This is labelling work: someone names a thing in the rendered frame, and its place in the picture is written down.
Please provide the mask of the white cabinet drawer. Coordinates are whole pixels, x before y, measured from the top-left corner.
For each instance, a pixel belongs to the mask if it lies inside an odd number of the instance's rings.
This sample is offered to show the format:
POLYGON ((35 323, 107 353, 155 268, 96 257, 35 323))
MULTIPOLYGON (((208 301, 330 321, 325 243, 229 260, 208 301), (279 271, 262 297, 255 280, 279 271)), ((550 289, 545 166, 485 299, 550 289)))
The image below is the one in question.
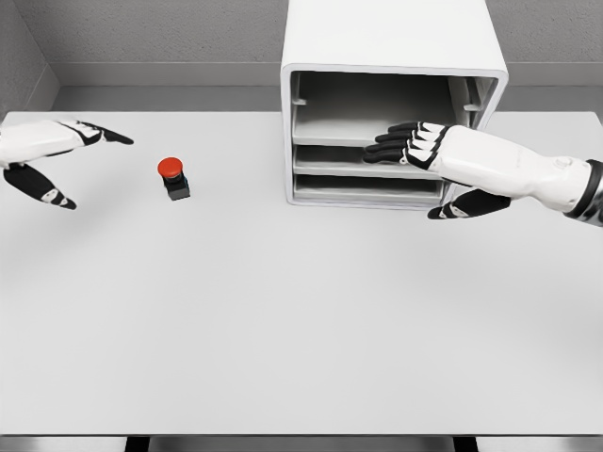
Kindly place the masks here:
POLYGON ((299 175, 440 180, 438 175, 410 165, 368 164, 363 161, 363 155, 363 149, 355 147, 296 146, 293 172, 299 175))
POLYGON ((292 138, 297 145, 364 147, 372 144, 375 137, 384 135, 392 125, 416 121, 470 125, 474 116, 474 113, 462 112, 460 116, 420 113, 416 118, 392 115, 339 118, 299 111, 293 121, 292 138))
POLYGON ((317 202, 437 204, 447 188, 437 180, 298 175, 294 197, 317 202))

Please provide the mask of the red button load switch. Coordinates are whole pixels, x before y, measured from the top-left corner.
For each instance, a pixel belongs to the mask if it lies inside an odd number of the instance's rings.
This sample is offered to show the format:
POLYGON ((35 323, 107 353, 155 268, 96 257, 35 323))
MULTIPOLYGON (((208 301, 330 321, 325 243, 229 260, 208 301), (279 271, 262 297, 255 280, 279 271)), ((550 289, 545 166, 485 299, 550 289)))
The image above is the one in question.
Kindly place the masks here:
POLYGON ((162 159, 157 165, 157 172, 161 176, 164 187, 172 201, 190 196, 183 162, 179 158, 171 156, 162 159))

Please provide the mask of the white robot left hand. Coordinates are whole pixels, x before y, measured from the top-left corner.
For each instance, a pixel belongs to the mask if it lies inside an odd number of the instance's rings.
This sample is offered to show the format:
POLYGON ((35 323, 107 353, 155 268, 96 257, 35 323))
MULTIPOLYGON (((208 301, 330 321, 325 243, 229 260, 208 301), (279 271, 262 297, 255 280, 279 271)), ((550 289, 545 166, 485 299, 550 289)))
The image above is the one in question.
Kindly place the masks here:
POLYGON ((6 182, 26 196, 69 210, 76 203, 66 197, 31 161, 69 153, 99 142, 132 145, 134 140, 85 121, 37 121, 0 127, 0 170, 6 182))

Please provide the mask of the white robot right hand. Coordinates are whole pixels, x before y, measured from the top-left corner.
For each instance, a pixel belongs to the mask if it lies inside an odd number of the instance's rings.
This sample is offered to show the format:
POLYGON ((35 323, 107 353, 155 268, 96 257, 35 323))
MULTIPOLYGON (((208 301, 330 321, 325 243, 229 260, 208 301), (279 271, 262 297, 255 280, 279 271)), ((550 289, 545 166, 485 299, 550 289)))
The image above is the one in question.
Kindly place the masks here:
POLYGON ((426 121, 391 126, 364 148, 368 164, 394 162, 434 173, 468 192, 435 207, 430 219, 476 218, 508 208, 530 195, 521 167, 528 152, 513 142, 461 125, 426 121))

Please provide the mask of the white tabletop storage cabinet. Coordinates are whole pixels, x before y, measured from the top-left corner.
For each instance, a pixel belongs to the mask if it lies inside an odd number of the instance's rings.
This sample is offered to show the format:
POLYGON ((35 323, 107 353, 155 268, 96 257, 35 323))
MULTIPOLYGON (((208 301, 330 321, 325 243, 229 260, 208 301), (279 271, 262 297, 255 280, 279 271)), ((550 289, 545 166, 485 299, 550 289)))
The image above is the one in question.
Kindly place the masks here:
POLYGON ((437 204, 317 202, 294 197, 293 121, 319 116, 474 113, 483 129, 509 82, 485 0, 289 0, 280 70, 285 192, 297 205, 428 210, 437 204))

